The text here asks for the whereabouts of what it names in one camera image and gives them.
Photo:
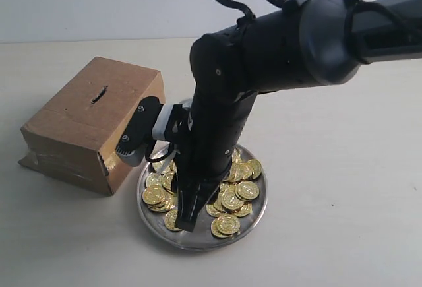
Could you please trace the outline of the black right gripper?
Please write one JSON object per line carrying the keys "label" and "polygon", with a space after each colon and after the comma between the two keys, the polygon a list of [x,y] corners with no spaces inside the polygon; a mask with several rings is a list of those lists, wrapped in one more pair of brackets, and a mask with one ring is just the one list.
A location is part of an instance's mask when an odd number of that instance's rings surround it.
{"label": "black right gripper", "polygon": [[178,145],[175,226],[193,232],[198,216],[231,168],[231,154],[256,100],[257,92],[222,98],[196,86]]}

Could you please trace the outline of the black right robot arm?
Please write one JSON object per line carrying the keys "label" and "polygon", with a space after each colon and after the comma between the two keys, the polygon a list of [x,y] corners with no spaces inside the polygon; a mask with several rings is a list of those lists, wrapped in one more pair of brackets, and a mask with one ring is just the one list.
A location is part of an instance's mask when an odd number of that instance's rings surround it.
{"label": "black right robot arm", "polygon": [[189,56],[196,86],[176,158],[176,226],[192,231],[216,197],[258,95],[339,85],[362,65],[420,57],[421,0],[288,0],[203,35]]}

